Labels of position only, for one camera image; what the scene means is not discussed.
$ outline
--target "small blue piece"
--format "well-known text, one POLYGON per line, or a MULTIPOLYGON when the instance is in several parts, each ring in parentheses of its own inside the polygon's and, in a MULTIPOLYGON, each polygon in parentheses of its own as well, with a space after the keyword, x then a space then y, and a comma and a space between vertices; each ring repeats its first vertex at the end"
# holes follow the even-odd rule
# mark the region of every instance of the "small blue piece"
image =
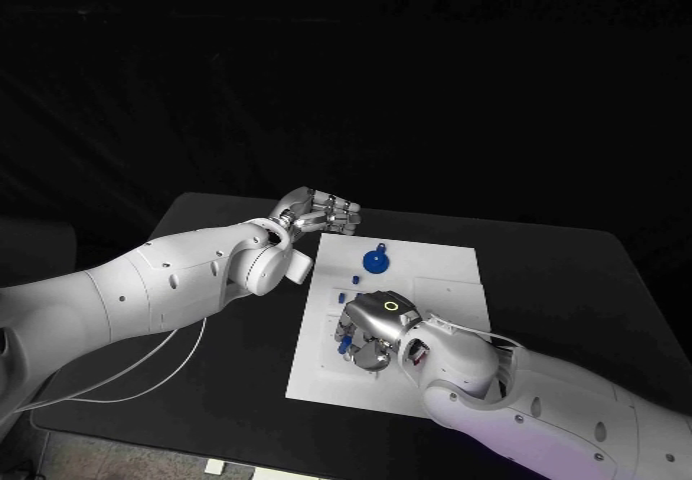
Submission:
POLYGON ((344 337, 342 343, 339 345, 339 353, 344 355, 347 350, 350 349, 351 342, 354 341, 354 337, 344 337))
POLYGON ((390 268, 390 257, 386 255, 386 244, 378 245, 378 249, 365 254, 364 268, 371 273, 383 273, 390 268))

